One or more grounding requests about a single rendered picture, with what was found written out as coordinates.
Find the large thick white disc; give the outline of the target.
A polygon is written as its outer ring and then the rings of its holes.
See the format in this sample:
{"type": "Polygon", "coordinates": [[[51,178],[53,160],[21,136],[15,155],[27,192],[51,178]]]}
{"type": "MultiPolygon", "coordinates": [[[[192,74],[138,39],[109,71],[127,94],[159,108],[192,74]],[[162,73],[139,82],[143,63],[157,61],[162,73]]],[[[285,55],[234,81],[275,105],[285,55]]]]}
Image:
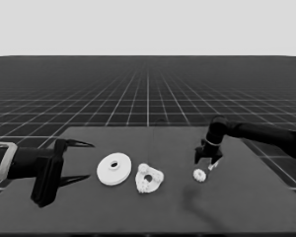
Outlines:
{"type": "Polygon", "coordinates": [[[97,167],[99,181],[107,186],[124,182],[131,173],[132,163],[128,155],[114,152],[101,160],[97,167]]]}

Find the white round carrier with pins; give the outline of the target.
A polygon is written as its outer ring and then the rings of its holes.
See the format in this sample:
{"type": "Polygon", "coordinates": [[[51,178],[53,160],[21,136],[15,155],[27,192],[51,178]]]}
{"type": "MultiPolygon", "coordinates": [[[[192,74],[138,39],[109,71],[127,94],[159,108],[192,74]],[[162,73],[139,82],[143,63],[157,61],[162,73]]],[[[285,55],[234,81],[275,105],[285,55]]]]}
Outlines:
{"type": "Polygon", "coordinates": [[[149,166],[149,171],[147,174],[140,174],[137,170],[136,176],[135,176],[135,184],[136,189],[139,184],[147,183],[148,184],[148,190],[145,194],[153,193],[157,191],[160,187],[160,185],[163,183],[157,183],[153,179],[153,173],[157,172],[159,170],[149,166]]]}

